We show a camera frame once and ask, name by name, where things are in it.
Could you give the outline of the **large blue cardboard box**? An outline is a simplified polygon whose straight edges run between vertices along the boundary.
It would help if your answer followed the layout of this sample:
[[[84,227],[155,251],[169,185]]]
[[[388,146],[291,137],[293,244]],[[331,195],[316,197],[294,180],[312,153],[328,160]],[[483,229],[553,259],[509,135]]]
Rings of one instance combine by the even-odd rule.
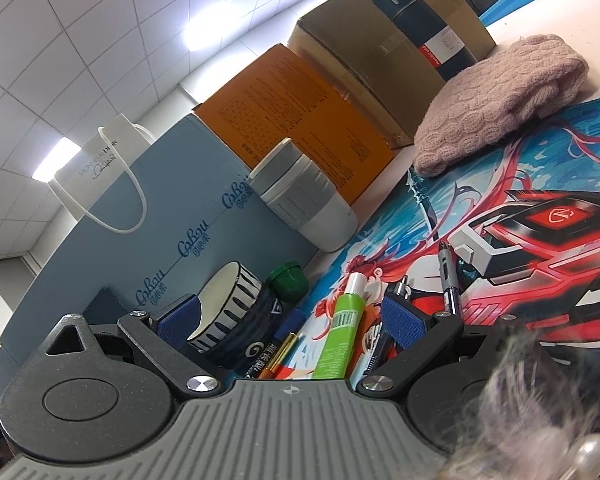
[[[221,266],[264,280],[315,247],[246,183],[247,167],[196,115],[177,122],[100,196],[23,295],[0,337],[0,395],[68,313],[104,288],[131,310],[157,312],[199,292]]]

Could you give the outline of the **orange cardboard box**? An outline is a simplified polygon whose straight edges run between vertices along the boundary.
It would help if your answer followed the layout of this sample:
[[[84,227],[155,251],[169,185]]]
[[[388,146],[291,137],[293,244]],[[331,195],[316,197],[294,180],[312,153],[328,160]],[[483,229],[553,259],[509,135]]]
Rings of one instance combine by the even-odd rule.
[[[286,138],[350,204],[393,159],[379,132],[281,44],[244,68],[194,113],[250,168]]]

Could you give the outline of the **fluffy pearl hair accessory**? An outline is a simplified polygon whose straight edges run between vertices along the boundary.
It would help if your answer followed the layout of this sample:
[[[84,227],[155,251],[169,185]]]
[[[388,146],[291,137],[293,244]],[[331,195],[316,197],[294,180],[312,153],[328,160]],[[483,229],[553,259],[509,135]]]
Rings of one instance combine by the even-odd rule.
[[[439,479],[600,478],[600,397],[530,334],[508,338],[469,414]]]

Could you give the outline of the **green white tube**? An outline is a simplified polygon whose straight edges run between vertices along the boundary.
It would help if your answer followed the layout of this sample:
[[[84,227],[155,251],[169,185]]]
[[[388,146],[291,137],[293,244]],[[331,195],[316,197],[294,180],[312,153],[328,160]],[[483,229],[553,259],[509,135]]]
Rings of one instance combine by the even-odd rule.
[[[366,283],[367,278],[362,273],[352,273],[349,276],[343,294],[336,301],[332,325],[312,373],[313,380],[346,377],[358,323],[365,309]]]

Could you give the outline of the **white paper gift bag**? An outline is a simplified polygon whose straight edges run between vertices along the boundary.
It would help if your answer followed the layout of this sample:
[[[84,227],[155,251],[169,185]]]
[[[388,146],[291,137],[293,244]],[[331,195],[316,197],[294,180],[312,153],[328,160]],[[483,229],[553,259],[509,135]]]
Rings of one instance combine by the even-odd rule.
[[[58,169],[48,185],[73,218],[89,218],[116,234],[131,234],[144,223],[148,203],[140,181],[131,168],[155,142],[152,133],[142,125],[118,115],[88,140],[65,166]],[[120,177],[127,176],[140,199],[140,218],[129,228],[118,228],[105,222],[91,208]]]

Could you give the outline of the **colourful anime desk mat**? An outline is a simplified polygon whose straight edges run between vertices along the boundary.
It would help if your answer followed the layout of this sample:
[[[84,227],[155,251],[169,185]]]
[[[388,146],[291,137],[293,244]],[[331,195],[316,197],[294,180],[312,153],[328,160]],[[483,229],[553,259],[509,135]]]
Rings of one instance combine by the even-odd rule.
[[[566,108],[433,179],[404,174],[303,301],[308,319],[280,378],[309,378],[353,273],[366,307],[347,375],[364,374],[380,308],[400,288],[443,307],[438,252],[452,252],[464,321],[515,315],[549,344],[600,348],[600,99]]]

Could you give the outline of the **brown cardboard box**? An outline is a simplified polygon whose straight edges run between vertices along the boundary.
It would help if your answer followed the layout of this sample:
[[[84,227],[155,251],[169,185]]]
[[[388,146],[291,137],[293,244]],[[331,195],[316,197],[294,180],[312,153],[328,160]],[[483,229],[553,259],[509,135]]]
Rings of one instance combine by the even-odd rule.
[[[477,61],[494,49],[464,0],[425,0]],[[298,19],[289,49],[310,63],[378,129],[390,148],[414,141],[431,101],[445,85],[372,0],[327,0]]]

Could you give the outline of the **white striped ceramic bowl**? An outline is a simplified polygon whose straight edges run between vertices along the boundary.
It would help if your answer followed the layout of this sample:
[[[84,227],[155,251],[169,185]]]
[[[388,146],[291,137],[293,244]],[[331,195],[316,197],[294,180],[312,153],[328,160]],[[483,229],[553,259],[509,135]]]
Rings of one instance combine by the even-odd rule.
[[[257,301],[261,288],[262,282],[241,263],[224,264],[198,295],[200,322],[187,342],[199,353],[215,348],[242,322]]]

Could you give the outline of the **green bottle cap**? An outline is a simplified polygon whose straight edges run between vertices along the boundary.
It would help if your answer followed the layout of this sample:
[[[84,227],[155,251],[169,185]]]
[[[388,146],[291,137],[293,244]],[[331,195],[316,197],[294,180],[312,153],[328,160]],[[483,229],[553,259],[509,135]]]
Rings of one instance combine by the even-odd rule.
[[[279,301],[296,304],[309,291],[309,281],[297,261],[283,263],[275,268],[265,283]]]

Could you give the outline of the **black marker pen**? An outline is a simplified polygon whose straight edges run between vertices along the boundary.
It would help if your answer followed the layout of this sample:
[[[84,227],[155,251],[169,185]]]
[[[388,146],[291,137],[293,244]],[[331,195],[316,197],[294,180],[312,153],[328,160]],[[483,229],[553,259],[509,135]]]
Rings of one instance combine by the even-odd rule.
[[[263,350],[260,358],[248,368],[245,378],[272,379],[297,340],[296,333],[289,333],[282,342],[272,341]]]

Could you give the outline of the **grey white travel cup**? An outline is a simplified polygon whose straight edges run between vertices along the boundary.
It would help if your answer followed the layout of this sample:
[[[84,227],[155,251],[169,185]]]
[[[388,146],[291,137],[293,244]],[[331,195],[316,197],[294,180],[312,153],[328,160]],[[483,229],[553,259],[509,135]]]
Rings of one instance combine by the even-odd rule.
[[[321,252],[336,252],[358,230],[351,206],[289,138],[265,155],[247,183],[274,214]]]

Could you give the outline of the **pink knitted hat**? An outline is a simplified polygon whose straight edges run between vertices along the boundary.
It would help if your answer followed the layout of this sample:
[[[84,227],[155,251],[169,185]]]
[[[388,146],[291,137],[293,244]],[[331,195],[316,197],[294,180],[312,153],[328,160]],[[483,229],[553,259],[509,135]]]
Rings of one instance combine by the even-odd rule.
[[[520,38],[462,70],[431,101],[414,136],[413,167],[434,177],[517,130],[571,104],[588,62],[556,35]]]

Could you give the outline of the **dark blue thermos bottle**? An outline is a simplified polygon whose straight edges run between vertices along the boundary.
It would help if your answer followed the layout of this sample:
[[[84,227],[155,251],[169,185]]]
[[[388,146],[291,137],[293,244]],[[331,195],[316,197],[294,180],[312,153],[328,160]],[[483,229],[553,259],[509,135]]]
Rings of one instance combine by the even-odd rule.
[[[464,41],[425,0],[372,0],[444,81],[477,63]]]

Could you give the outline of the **silver black pen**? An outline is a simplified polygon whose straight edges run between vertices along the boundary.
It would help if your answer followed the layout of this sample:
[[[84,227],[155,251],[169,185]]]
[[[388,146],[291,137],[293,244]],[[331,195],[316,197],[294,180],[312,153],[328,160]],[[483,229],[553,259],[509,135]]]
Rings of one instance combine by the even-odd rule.
[[[452,250],[442,240],[440,240],[438,245],[438,260],[445,310],[460,318],[462,316],[460,281],[457,277]]]

